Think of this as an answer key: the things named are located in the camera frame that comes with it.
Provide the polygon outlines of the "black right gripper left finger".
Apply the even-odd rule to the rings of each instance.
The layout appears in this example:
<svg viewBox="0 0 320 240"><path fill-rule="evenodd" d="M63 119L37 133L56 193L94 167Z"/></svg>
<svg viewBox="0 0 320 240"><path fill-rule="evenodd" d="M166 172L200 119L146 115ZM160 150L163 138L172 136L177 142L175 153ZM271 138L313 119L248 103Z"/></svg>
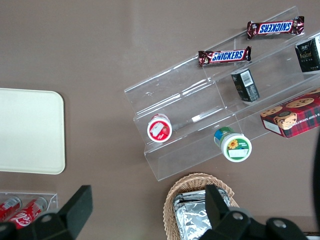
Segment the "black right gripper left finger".
<svg viewBox="0 0 320 240"><path fill-rule="evenodd" d="M40 216L17 229L14 223L0 224L2 240L75 240L93 212L92 186L82 185L57 213Z"/></svg>

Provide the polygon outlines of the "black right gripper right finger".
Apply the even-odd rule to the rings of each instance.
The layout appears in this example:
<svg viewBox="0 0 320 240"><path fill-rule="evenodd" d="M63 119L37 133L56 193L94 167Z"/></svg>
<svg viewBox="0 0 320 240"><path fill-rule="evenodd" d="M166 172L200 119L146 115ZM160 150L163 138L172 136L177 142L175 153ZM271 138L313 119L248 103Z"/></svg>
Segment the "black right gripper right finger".
<svg viewBox="0 0 320 240"><path fill-rule="evenodd" d="M269 218L257 222L239 208L231 210L215 185L205 186L205 209L211 224L201 240L306 240L307 236L292 221Z"/></svg>

